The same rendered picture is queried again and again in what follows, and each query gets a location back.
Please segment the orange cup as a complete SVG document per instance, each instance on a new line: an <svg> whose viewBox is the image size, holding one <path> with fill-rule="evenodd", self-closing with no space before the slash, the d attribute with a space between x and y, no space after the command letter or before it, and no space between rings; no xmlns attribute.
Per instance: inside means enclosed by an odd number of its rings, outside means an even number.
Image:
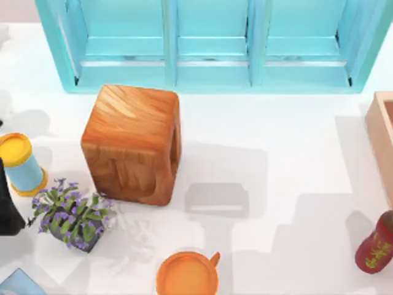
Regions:
<svg viewBox="0 0 393 295"><path fill-rule="evenodd" d="M217 295L220 253L211 258L181 251L166 258L157 271L157 295Z"/></svg>

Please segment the brown bread loaf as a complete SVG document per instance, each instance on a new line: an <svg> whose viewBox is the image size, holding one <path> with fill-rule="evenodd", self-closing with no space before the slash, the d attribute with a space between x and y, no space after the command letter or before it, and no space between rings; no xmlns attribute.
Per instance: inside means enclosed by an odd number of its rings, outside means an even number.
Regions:
<svg viewBox="0 0 393 295"><path fill-rule="evenodd" d="M181 159L179 97L167 90L105 84L81 138L99 192L163 207Z"/></svg>

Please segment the blue can with yellow lid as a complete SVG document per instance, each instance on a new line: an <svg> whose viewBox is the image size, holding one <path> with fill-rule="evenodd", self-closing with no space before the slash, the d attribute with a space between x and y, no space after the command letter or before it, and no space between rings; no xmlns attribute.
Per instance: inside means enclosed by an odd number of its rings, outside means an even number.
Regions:
<svg viewBox="0 0 393 295"><path fill-rule="evenodd" d="M48 182L47 172L33 154L29 138L22 133L0 136L0 158L12 189L22 197L33 197Z"/></svg>

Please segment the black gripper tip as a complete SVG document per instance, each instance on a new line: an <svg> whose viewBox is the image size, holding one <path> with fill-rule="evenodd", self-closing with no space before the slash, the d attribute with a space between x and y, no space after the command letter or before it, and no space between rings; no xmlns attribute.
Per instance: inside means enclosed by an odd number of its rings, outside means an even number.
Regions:
<svg viewBox="0 0 393 295"><path fill-rule="evenodd" d="M8 188L4 164L0 158L0 237L16 236L26 226Z"/></svg>

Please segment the purple flower plant pot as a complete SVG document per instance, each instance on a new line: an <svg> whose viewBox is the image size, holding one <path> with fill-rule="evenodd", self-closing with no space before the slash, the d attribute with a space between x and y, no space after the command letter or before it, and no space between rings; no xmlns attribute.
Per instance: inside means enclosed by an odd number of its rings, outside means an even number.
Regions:
<svg viewBox="0 0 393 295"><path fill-rule="evenodd" d="M40 190L32 199L32 226L39 219L39 232L50 233L67 247L91 252L103 235L113 212L113 203L104 193L83 197L77 182L54 180L50 189Z"/></svg>

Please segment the light blue flat object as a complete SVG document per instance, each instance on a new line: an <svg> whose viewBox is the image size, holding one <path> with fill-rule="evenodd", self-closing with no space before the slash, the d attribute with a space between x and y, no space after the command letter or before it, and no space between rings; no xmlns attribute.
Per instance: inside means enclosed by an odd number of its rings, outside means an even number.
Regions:
<svg viewBox="0 0 393 295"><path fill-rule="evenodd" d="M0 283L0 295L46 295L46 293L26 272L17 268Z"/></svg>

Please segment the red bottle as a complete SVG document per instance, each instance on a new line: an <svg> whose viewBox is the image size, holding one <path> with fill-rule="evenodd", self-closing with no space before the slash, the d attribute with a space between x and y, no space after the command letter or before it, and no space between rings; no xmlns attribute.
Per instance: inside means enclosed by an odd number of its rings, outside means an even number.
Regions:
<svg viewBox="0 0 393 295"><path fill-rule="evenodd" d="M393 259L393 210L384 212L373 232L360 244L355 262L360 270L374 274Z"/></svg>

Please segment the salmon-coloured shallow box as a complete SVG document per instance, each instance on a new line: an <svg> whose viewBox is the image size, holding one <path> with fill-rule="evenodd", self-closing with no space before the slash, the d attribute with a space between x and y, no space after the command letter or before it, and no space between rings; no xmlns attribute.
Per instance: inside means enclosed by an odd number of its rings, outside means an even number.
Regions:
<svg viewBox="0 0 393 295"><path fill-rule="evenodd" d="M378 91L365 116L386 198L393 208L393 91Z"/></svg>

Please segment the light blue rack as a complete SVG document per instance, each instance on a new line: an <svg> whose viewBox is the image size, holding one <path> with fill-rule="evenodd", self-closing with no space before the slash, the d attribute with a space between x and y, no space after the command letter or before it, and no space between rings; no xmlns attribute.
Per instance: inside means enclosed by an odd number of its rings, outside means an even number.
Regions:
<svg viewBox="0 0 393 295"><path fill-rule="evenodd" d="M63 88L359 93L393 0L35 0Z"/></svg>

